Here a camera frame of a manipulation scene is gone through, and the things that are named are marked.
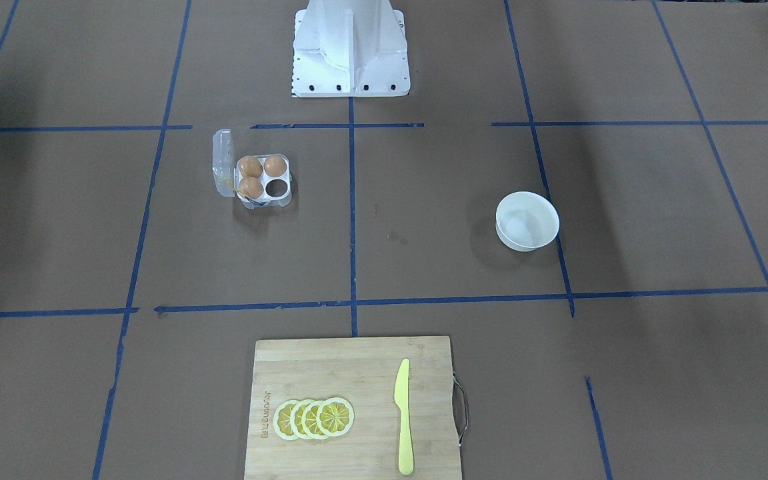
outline white bracket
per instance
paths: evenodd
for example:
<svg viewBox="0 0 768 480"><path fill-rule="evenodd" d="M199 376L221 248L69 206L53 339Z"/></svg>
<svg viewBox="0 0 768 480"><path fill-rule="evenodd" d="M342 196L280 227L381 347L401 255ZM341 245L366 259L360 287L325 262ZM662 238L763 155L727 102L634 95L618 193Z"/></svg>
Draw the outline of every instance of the white bracket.
<svg viewBox="0 0 768 480"><path fill-rule="evenodd" d="M400 97L411 90L405 16L390 0L310 0L295 14L294 97Z"/></svg>

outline knife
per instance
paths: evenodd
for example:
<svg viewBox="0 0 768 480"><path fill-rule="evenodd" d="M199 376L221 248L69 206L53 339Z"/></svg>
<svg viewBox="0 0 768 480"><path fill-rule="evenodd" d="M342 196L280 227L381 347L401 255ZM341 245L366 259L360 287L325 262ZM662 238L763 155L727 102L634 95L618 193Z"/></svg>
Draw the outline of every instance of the knife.
<svg viewBox="0 0 768 480"><path fill-rule="evenodd" d="M396 388L393 390L393 401L402 412L399 426L399 471L402 475L410 475L414 472L414 446L411 442L411 416L408 412L409 370L411 370L411 361L402 359L399 373L396 374Z"/></svg>

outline egg carton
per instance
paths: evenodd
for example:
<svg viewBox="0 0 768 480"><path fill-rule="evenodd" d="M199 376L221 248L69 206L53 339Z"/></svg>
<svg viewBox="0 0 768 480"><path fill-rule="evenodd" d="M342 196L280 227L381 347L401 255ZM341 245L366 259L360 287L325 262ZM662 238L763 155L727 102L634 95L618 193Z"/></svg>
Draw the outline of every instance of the egg carton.
<svg viewBox="0 0 768 480"><path fill-rule="evenodd" d="M283 174L272 177L265 172L265 159L277 155L286 162L286 171ZM240 183L244 178L238 159L233 148L233 139L230 130L216 131L213 136L213 178L215 189L224 197L236 197L247 209L253 210L259 207L286 207L292 201L292 173L289 172L289 159L283 154L248 155L259 161L264 167L258 177L263 188L263 194L256 198L250 198L241 192Z"/></svg>

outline metal handle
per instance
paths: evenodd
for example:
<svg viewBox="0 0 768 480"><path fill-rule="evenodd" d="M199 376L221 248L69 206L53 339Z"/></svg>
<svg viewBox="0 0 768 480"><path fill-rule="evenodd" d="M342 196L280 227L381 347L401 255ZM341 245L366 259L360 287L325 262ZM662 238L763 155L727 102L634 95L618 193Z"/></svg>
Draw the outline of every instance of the metal handle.
<svg viewBox="0 0 768 480"><path fill-rule="evenodd" d="M458 432L458 447L461 446L461 444L464 441L464 434L467 433L467 428L470 426L470 406L467 404L467 392L464 391L464 386L461 386L461 383L458 382L458 376L455 374L455 372L452 373L452 382L454 382L455 387L458 388L461 392L461 406L463 407L464 412L464 426L461 428L460 431L458 431L458 425L455 426L455 431Z"/></svg>

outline knife handle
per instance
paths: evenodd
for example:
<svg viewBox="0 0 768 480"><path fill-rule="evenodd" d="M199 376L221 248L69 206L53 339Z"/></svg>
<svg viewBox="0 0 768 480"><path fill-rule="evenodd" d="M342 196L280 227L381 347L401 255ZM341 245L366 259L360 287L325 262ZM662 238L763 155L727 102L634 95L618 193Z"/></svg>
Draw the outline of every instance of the knife handle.
<svg viewBox="0 0 768 480"><path fill-rule="evenodd" d="M399 426L399 472L410 475L414 472L414 444L411 442L411 416L408 409L402 410Z"/></svg>

